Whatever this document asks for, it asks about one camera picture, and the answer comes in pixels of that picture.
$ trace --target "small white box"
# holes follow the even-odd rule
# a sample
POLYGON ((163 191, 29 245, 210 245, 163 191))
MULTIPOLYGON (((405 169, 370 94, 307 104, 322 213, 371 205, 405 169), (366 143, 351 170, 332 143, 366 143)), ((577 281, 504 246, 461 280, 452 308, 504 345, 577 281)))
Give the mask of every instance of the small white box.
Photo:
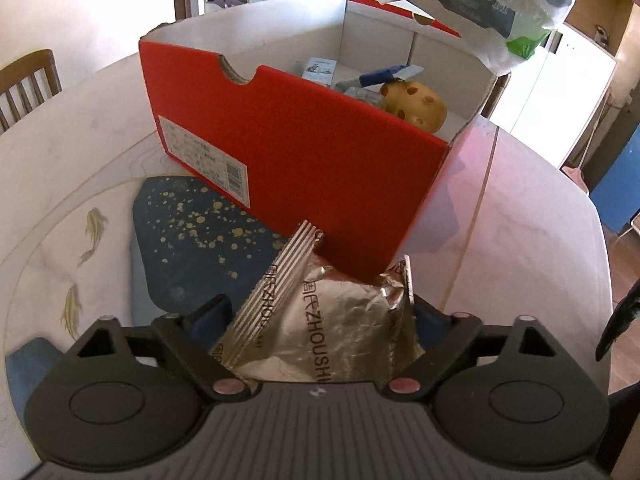
POLYGON ((312 57, 305 66, 302 79, 308 79, 322 86, 331 86, 334 78, 335 65, 338 62, 333 59, 312 57))

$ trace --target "gold foil wrapper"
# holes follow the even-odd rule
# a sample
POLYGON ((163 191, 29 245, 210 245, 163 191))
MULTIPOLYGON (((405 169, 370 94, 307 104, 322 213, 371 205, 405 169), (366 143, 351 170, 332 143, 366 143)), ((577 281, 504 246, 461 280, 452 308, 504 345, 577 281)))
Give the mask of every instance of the gold foil wrapper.
POLYGON ((302 224, 216 346, 240 378, 383 384, 423 354, 408 258, 361 283, 312 252, 321 238, 302 224))

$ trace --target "chair backrest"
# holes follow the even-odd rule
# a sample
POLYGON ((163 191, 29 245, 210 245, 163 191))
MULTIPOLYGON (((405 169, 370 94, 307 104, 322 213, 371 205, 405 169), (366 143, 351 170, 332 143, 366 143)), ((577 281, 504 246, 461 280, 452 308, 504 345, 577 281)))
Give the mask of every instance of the chair backrest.
MULTIPOLYGON (((44 70, 50 95, 54 96, 59 93, 62 88, 60 86, 60 79, 58 78, 58 71, 56 70, 56 61, 54 60, 53 52, 49 49, 31 52, 0 70, 0 97, 4 94, 11 115, 16 123, 20 118, 44 102, 44 97, 36 78, 36 73, 39 70, 44 70), (31 83, 35 102, 30 101, 27 91, 24 88, 23 81, 25 79, 29 79, 31 83), (14 94, 12 94, 14 87, 22 102, 23 115, 20 114, 15 104, 15 91, 14 94)), ((9 123, 2 108, 0 108, 0 132, 5 132, 8 128, 9 123)))

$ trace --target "wooden floor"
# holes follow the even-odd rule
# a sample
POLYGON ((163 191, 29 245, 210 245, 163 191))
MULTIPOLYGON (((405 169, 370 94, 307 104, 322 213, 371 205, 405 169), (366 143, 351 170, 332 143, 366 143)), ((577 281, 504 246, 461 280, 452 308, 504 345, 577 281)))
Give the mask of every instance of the wooden floor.
MULTIPOLYGON (((625 297, 640 278, 640 235, 630 232, 622 238, 605 228, 613 306, 625 297)), ((640 319, 632 323, 611 351, 609 393, 640 381, 640 319)))

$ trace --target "yellow toy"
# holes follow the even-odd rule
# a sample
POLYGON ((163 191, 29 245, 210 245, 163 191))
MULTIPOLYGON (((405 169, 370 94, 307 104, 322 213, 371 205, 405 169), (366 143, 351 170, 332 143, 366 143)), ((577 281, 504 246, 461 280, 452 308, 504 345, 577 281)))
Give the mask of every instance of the yellow toy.
POLYGON ((442 98, 428 86, 415 81, 395 80, 380 89, 387 112, 434 134, 447 118, 442 98))

